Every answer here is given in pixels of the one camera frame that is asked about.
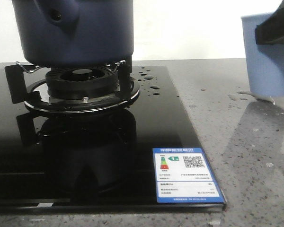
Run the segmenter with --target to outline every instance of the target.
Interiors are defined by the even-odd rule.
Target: light blue plastic cup
[[[243,16],[250,91],[258,96],[284,96],[284,45],[257,45],[255,28],[272,13]]]

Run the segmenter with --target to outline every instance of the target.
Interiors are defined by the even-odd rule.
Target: navy blue pot
[[[32,64],[84,67],[133,54],[133,0],[13,0],[13,6]]]

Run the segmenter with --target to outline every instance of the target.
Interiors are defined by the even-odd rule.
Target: pot handle
[[[76,0],[34,0],[45,18],[56,26],[68,25],[79,18]]]

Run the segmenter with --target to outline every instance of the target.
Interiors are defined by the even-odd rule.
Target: granite countertop
[[[228,199],[221,213],[5,215],[0,227],[284,227],[284,97],[249,90],[245,59],[134,61],[167,66]]]

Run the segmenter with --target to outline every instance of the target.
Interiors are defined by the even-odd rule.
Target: black glass cooktop
[[[25,75],[27,85],[46,70]],[[153,148],[200,147],[165,67],[134,67],[140,97],[106,114],[46,118],[12,104],[0,69],[0,212],[200,211],[157,203]]]

